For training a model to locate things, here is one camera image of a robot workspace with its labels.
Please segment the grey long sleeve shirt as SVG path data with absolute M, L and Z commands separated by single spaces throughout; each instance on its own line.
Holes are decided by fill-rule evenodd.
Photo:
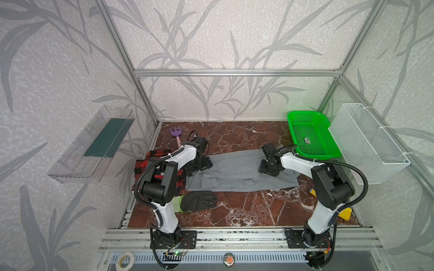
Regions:
M 293 170 L 286 169 L 277 177 L 259 172 L 260 163 L 265 159 L 259 149 L 210 155 L 209 158 L 211 168 L 186 178 L 187 191 L 257 192 L 299 186 L 301 174 Z

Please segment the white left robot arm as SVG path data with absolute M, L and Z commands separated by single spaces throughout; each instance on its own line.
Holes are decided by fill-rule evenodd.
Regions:
M 177 196 L 178 172 L 193 173 L 210 169 L 212 162 L 204 156 L 207 139 L 195 136 L 192 141 L 180 143 L 180 147 L 162 157 L 149 158 L 145 169 L 133 187 L 134 197 L 142 205 L 150 207 L 158 226 L 151 233 L 155 240 L 177 244 L 182 240 L 182 230 L 177 212 L 196 212 L 217 206 L 217 196 L 211 191 L 198 191 Z

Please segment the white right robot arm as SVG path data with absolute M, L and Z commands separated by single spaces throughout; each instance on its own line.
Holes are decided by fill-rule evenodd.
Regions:
M 330 229 L 337 225 L 337 218 L 343 210 L 359 203 L 368 192 L 365 174 L 355 166 L 337 160 L 319 160 L 303 157 L 296 152 L 296 146 L 277 148 L 273 143 L 261 147 L 265 158 L 261 161 L 259 172 L 277 177 L 290 169 L 312 179 L 317 204 L 314 212 L 302 231 L 290 233 L 286 230 L 288 246 L 316 248 L 330 236 Z M 363 189 L 356 199 L 355 189 L 345 169 L 350 169 L 362 179 Z

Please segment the black green work glove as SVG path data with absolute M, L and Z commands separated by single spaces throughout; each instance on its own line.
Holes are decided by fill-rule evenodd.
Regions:
M 171 202 L 175 213 L 188 213 L 213 209 L 218 201 L 217 195 L 211 191 L 197 191 L 175 196 Z

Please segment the purple pink toy rake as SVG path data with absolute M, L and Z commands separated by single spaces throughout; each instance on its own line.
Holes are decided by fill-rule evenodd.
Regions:
M 180 136 L 182 135 L 182 128 L 181 126 L 175 126 L 170 128 L 170 133 L 173 137 L 176 138 L 177 146 L 178 148 L 181 148 L 182 142 L 180 139 Z

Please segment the green plastic basket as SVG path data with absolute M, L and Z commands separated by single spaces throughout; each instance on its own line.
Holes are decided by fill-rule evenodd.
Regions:
M 310 159 L 329 160 L 342 156 L 332 134 L 328 118 L 316 111 L 291 111 L 287 115 L 288 126 L 296 153 Z M 311 144 L 306 144 L 308 137 Z

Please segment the red black plaid shirt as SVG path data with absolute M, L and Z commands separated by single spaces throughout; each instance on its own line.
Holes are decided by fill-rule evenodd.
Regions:
M 137 181 L 139 179 L 139 177 L 144 173 L 150 158 L 153 158 L 153 157 L 161 158 L 161 157 L 166 156 L 170 152 L 172 152 L 171 149 L 151 150 L 147 153 L 146 158 L 144 160 L 136 160 L 136 164 L 135 164 L 135 168 L 134 168 L 135 181 Z M 186 176 L 186 171 L 184 168 L 180 169 L 177 172 L 177 182 L 176 182 L 176 189 L 175 189 L 175 193 L 176 193 L 175 195 L 176 196 L 181 195 L 181 191 L 182 191 L 183 187 L 185 187 L 185 176 Z

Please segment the yellow toy shovel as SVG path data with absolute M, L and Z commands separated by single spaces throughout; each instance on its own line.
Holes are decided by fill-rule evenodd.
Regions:
M 310 189 L 309 193 L 316 197 L 316 191 L 314 189 Z M 350 207 L 346 208 L 342 212 L 339 213 L 338 217 L 342 218 L 343 220 L 349 221 L 352 214 L 352 209 Z

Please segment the round red emblem button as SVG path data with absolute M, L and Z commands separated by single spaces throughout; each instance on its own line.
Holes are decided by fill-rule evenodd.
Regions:
M 232 253 L 230 253 L 230 252 L 226 253 L 226 254 L 223 256 L 223 263 L 224 263 L 224 265 L 225 265 L 227 268 L 230 268 L 230 267 L 234 266 L 235 261 L 236 261 L 236 259 L 235 259 L 235 255 L 232 254 Z

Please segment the white tape roll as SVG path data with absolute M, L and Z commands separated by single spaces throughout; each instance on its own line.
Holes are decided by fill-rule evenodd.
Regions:
M 115 262 L 116 271 L 130 271 L 135 264 L 135 254 L 132 251 L 125 251 Z

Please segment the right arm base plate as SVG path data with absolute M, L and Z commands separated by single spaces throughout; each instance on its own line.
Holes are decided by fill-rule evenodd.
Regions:
M 332 246 L 332 238 L 329 230 L 326 230 L 322 234 L 315 234 L 310 229 L 285 228 L 284 234 L 288 248 L 318 248 L 329 250 Z

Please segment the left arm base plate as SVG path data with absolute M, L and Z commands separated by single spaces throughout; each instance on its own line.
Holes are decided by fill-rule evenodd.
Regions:
M 156 230 L 151 235 L 150 248 L 162 250 L 169 248 L 194 249 L 197 242 L 197 231 L 176 229 L 174 233 Z

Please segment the aluminium frame rails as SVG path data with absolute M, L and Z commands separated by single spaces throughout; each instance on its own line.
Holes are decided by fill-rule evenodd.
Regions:
M 432 1 L 104 1 L 157 120 L 334 119 L 360 102 L 410 159 L 355 206 L 397 271 L 434 268 Z

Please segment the clear plastic wall shelf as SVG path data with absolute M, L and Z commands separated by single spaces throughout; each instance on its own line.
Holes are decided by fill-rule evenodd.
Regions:
M 97 184 L 129 132 L 130 109 L 102 106 L 47 175 L 61 184 Z

